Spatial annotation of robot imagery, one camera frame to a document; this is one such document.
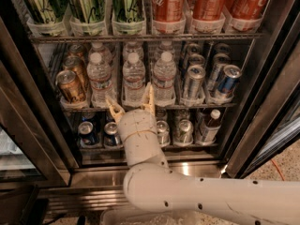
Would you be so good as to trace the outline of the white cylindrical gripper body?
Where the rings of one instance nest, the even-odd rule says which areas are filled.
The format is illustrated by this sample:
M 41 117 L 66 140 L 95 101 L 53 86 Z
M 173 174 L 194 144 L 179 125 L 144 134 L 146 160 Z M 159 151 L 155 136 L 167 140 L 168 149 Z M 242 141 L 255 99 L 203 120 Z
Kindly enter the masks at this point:
M 129 167 L 140 163 L 168 167 L 158 142 L 157 120 L 153 114 L 142 109 L 126 112 L 117 123 L 117 128 Z

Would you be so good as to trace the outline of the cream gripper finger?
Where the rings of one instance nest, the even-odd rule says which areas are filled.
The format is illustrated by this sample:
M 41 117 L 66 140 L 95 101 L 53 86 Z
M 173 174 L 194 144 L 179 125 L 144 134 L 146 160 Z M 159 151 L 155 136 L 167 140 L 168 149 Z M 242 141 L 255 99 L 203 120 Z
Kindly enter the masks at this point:
M 125 110 L 110 96 L 106 96 L 105 100 L 110 110 L 112 118 L 116 123 L 119 123 L 123 115 L 126 113 Z
M 152 84 L 149 82 L 142 95 L 141 108 L 145 111 L 150 112 L 152 115 L 155 114 L 155 96 Z

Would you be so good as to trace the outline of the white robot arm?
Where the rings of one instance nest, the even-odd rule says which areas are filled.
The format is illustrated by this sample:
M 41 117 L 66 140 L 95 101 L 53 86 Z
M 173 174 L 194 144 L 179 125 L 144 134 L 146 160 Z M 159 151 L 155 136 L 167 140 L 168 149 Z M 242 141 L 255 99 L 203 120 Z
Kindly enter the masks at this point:
M 300 182 L 203 178 L 169 168 L 158 142 L 154 89 L 147 84 L 139 109 L 106 103 L 125 147 L 124 194 L 150 212 L 193 210 L 239 225 L 300 225 Z

